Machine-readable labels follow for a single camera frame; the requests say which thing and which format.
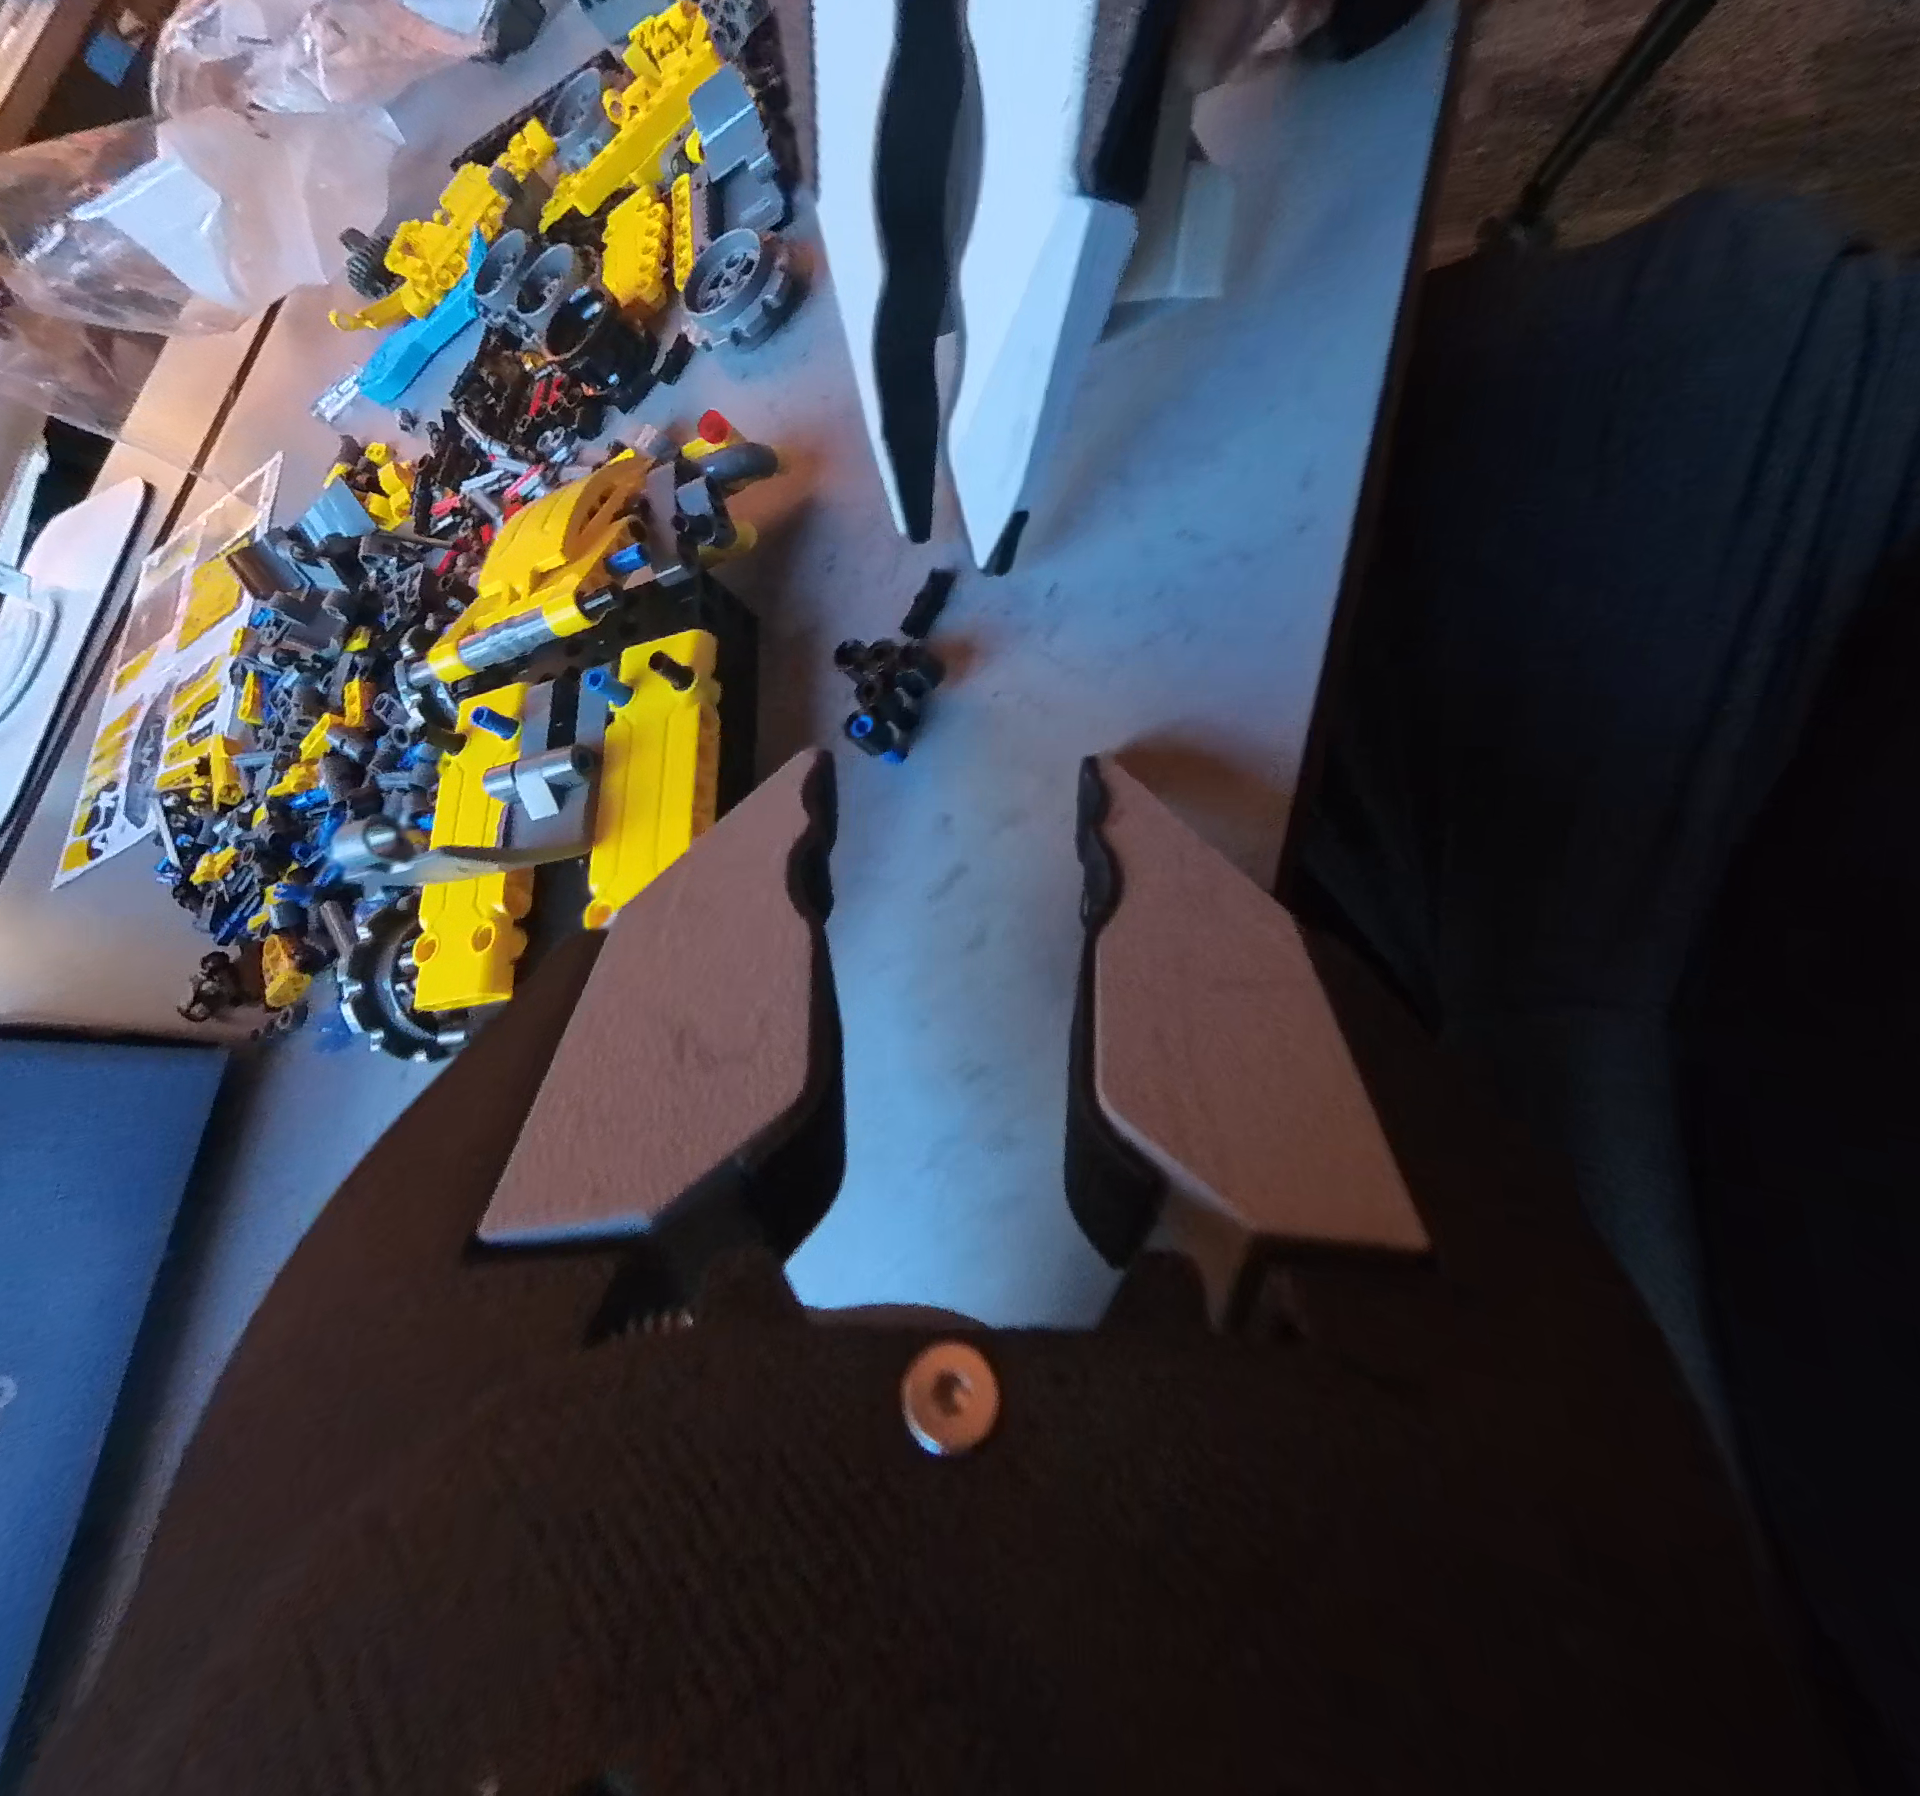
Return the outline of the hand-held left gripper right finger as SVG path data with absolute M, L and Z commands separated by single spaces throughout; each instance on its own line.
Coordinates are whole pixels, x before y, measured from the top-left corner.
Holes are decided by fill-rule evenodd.
M 1289 907 L 1118 761 L 1078 767 L 1068 1209 L 1133 1264 L 1168 1204 L 1250 1244 L 1425 1258 L 1429 1224 Z

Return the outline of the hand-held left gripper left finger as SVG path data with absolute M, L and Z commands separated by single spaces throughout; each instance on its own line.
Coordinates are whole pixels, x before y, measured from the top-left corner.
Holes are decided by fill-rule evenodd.
M 802 753 L 610 920 L 479 1241 L 641 1238 L 696 1273 L 814 1236 L 847 1163 L 836 833 L 832 756 Z

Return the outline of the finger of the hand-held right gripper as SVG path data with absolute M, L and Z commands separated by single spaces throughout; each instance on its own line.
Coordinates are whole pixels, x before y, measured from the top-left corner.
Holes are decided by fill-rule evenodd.
M 1012 567 L 1118 304 L 1217 296 L 1191 0 L 962 0 L 962 206 L 947 472 L 974 560 Z
M 932 536 L 950 161 L 962 116 L 958 0 L 808 0 L 814 210 L 858 403 L 898 534 Z

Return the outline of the black connector cluster blue pin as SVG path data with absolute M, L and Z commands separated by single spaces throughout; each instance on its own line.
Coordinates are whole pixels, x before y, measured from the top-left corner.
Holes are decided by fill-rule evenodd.
M 945 663 L 924 638 L 846 638 L 832 651 L 832 668 L 852 681 L 842 736 L 881 764 L 903 764 L 919 739 L 927 706 L 945 684 Z

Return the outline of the grey desk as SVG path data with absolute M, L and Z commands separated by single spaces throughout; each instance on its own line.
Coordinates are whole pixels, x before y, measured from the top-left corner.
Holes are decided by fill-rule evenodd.
M 840 638 L 893 632 L 962 543 L 901 543 L 847 347 L 814 279 L 802 319 L 725 387 L 786 474 L 730 571 L 759 616 L 759 767 L 836 748 L 829 955 L 847 1050 L 847 1172 L 792 1280 L 806 1302 L 929 1302 L 994 1327 L 1084 1327 L 1112 1297 L 1064 1190 L 1081 868 L 1081 757 L 1130 753 L 1211 844 L 1275 884 L 1362 479 L 1451 105 L 1464 0 L 1429 0 L 1343 66 L 1286 60 L 1204 105 L 1239 181 L 1236 282 L 1099 342 L 1057 422 L 1041 506 L 1004 576 L 962 575 L 947 684 L 903 767 L 847 748 Z M 86 1327 L 121 1370 L 74 1532 L 7 1474 L 5 1563 L 63 1540 L 15 1788 L 103 1656 L 212 1386 L 371 1150 L 425 1177 L 455 1129 L 511 1143 L 560 979 L 539 968 L 445 1063 L 399 1063 L 312 1019 L 275 1041 L 158 1048 L 199 944 L 138 855 L 49 891 L 63 808 L 5 879 L 5 1463 L 21 1413 L 105 1386 L 95 1344 L 15 1347 L 37 1288 L 95 1275 Z

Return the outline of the grey sprocket wheel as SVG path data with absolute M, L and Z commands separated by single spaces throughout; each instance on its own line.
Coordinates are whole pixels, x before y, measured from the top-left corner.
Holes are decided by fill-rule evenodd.
M 726 227 L 692 261 L 682 319 L 692 342 L 741 351 L 767 342 L 797 309 L 806 268 L 792 247 L 764 227 Z

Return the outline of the yellow grey brick sub-assembly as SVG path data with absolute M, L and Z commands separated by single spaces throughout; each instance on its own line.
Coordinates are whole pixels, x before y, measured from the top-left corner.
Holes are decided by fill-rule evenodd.
M 726 227 L 788 216 L 786 84 L 774 0 L 674 0 L 524 113 L 469 147 L 427 216 L 349 227 L 344 333 L 431 319 L 518 232 L 572 248 L 639 320 L 682 300 Z

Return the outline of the black sprocket wheel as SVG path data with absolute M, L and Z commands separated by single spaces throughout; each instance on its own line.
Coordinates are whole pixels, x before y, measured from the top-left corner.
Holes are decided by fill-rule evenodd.
M 420 942 L 419 898 L 364 913 L 337 968 L 339 1013 L 359 1041 L 389 1061 L 442 1063 L 469 1048 L 474 1013 L 419 1007 Z

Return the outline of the black toy tyre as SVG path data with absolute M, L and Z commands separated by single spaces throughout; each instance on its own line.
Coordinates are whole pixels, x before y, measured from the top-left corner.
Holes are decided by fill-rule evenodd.
M 565 296 L 544 332 L 545 360 L 613 407 L 633 407 L 654 387 L 658 337 L 624 316 L 600 284 Z

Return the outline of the pile of loose building bricks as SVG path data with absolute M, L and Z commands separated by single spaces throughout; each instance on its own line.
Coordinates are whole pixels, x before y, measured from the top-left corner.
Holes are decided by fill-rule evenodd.
M 414 443 L 344 436 L 304 508 L 229 548 L 253 598 L 229 668 L 229 739 L 209 791 L 167 791 L 158 879 L 212 942 L 182 1017 L 257 1007 L 307 1019 L 355 927 L 414 898 L 452 706 L 420 662 L 471 606 L 478 571 L 524 506 L 633 447 L 560 367 L 528 367 L 482 337 L 441 418 L 399 414 Z M 581 927 L 582 869 L 539 874 L 530 923 Z

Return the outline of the light blue brick tool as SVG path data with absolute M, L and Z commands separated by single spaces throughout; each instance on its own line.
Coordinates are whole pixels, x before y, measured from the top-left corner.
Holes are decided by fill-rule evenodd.
M 369 356 L 364 365 L 339 377 L 312 403 L 312 418 L 337 425 L 355 403 L 397 407 L 419 377 L 478 320 L 478 300 L 469 282 L 442 296 L 431 316 L 407 320 Z

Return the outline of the yellow toy vehicle model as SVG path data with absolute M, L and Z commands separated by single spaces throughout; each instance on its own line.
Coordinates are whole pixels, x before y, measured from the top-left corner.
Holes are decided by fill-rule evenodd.
M 779 472 L 720 411 L 641 429 L 515 511 L 420 662 L 452 706 L 397 985 L 436 1036 L 511 1000 L 539 874 L 606 929 L 725 811 L 756 736 L 759 623 L 713 567 L 756 548 L 732 494 Z

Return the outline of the yellow sticker sheet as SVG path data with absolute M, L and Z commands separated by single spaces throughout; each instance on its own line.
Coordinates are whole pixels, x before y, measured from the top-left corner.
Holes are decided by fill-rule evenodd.
M 229 739 L 229 668 L 253 615 L 229 548 L 272 521 L 280 464 L 283 454 L 272 454 L 239 476 L 141 565 L 56 890 L 153 839 L 167 791 L 212 788 L 219 757 L 209 748 Z

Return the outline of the white object black rim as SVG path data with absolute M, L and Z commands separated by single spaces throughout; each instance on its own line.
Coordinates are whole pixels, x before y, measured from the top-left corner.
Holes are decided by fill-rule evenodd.
M 5 824 L 21 811 L 153 486 L 121 479 L 56 514 L 5 565 Z

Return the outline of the brown wooden rail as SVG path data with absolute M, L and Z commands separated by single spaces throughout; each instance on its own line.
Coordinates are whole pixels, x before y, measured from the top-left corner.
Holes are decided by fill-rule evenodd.
M 5 8 L 5 151 L 27 139 L 101 5 L 103 0 L 33 0 Z

